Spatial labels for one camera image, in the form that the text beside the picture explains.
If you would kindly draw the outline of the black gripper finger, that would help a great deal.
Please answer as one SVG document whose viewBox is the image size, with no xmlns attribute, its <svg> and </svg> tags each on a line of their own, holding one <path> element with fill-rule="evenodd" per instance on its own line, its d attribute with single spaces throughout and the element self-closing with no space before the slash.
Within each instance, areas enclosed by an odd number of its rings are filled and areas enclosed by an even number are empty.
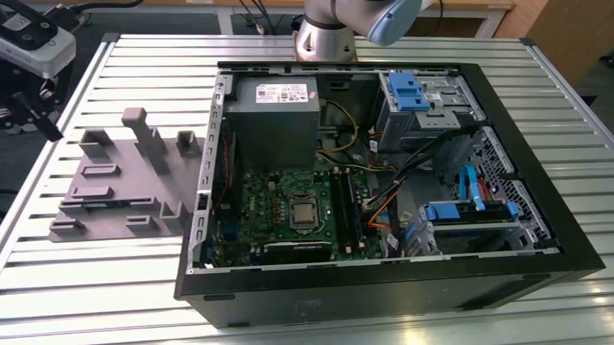
<svg viewBox="0 0 614 345">
<path fill-rule="evenodd" d="M 36 96 L 24 92 L 12 94 L 12 115 L 17 124 L 32 124 L 50 142 L 62 138 L 62 134 L 49 119 L 50 108 Z"/>
</svg>

